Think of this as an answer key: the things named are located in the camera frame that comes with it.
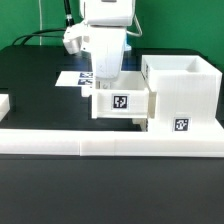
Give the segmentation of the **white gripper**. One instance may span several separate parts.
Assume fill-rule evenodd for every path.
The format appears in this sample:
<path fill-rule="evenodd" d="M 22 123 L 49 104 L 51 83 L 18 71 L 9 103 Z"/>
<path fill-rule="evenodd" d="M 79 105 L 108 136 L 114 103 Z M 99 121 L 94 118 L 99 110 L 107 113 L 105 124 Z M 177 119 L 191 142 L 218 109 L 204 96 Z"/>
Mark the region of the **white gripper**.
<path fill-rule="evenodd" d="M 100 89 L 109 89 L 118 79 L 123 62 L 126 29 L 90 27 L 91 62 L 94 81 Z"/>

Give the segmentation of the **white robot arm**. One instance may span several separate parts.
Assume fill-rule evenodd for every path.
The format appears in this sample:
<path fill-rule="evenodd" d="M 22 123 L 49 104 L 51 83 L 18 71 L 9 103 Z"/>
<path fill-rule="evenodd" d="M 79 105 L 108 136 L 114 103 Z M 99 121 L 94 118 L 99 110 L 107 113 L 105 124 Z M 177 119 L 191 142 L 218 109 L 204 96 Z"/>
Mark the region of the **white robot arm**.
<path fill-rule="evenodd" d="M 127 28 L 132 25 L 136 0 L 80 0 L 87 28 L 94 82 L 109 89 L 121 72 Z"/>

